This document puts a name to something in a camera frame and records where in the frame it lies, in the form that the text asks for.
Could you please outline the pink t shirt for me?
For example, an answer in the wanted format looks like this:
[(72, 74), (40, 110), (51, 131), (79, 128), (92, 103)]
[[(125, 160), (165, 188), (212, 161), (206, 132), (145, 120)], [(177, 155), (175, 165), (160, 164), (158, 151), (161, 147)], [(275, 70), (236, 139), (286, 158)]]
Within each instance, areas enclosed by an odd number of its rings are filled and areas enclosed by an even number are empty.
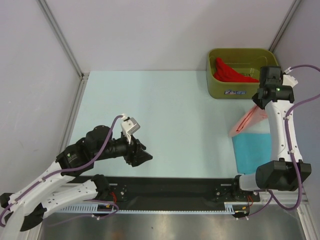
[(228, 136), (234, 137), (267, 118), (267, 112), (255, 105), (235, 124)]

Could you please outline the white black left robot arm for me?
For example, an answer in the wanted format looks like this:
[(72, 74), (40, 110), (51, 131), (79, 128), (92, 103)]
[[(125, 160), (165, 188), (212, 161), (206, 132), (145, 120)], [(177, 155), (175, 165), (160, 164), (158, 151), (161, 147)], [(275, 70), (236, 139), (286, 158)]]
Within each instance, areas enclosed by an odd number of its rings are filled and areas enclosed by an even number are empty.
[(121, 124), (120, 138), (115, 139), (113, 127), (96, 126), (85, 137), (62, 151), (49, 168), (36, 180), (16, 193), (3, 193), (0, 205), (0, 225), (5, 227), (10, 217), (22, 210), (24, 232), (39, 225), (50, 214), (73, 203), (94, 200), (104, 201), (111, 193), (106, 177), (96, 174), (81, 186), (56, 193), (56, 190), (91, 170), (96, 161), (122, 157), (132, 167), (137, 167), (153, 156), (133, 134), (140, 128), (131, 120)]

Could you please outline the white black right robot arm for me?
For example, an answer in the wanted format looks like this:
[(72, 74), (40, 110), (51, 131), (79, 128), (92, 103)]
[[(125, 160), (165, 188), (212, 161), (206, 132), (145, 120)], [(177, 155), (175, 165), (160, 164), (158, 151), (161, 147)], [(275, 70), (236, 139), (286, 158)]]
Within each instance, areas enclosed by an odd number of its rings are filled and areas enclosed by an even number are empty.
[(260, 165), (255, 173), (236, 177), (238, 183), (230, 188), (235, 200), (242, 201), (249, 191), (296, 191), (311, 174), (311, 165), (303, 161), (295, 133), (293, 107), (297, 83), (279, 66), (261, 67), (259, 87), (252, 100), (267, 114), (271, 156), (270, 161)]

